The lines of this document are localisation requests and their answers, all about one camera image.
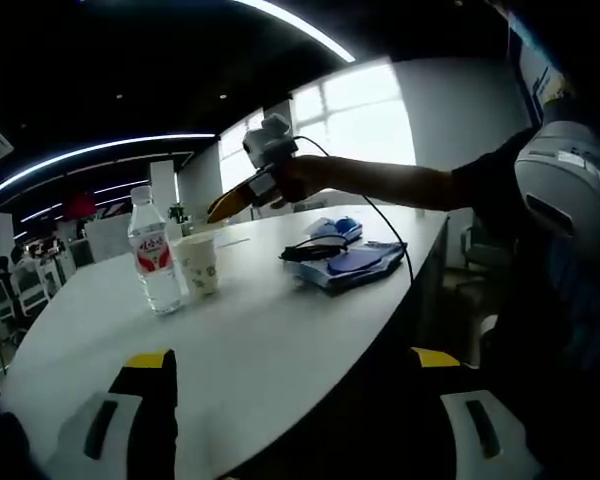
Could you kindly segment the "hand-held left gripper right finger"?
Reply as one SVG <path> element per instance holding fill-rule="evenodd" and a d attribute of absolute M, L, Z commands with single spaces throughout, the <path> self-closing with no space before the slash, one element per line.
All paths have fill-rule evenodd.
<path fill-rule="evenodd" d="M 429 398 L 434 439 L 425 451 L 451 468 L 453 479 L 533 479 L 536 459 L 522 422 L 489 389 L 482 374 L 453 356 L 412 347 L 419 392 Z"/>

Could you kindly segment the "person's right hand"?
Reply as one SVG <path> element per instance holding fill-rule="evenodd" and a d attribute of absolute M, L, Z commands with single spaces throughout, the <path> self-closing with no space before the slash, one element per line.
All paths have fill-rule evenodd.
<path fill-rule="evenodd" d="M 328 187 L 329 161 L 327 157 L 301 155 L 281 163 L 273 171 L 277 196 L 270 203 L 272 209 L 302 202 Z"/>

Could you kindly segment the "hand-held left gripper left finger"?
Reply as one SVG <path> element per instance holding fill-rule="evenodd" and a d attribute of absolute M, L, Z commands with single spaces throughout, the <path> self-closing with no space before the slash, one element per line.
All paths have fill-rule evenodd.
<path fill-rule="evenodd" d="M 173 479 L 178 424 L 171 349 L 130 358 L 61 426 L 59 479 Z"/>

